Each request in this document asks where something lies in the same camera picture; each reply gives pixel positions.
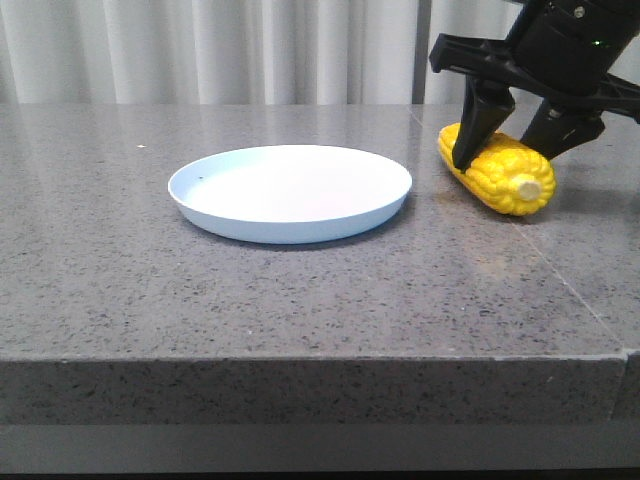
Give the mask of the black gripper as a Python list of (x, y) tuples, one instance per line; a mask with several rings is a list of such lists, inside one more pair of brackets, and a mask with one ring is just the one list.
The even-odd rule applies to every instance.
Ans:
[(639, 34), (637, 1), (528, 1), (503, 40), (438, 36), (435, 72), (467, 75), (452, 159), (465, 172), (513, 113), (509, 87), (545, 98), (520, 142), (548, 160), (598, 138), (602, 111), (639, 119), (639, 87), (609, 73)]

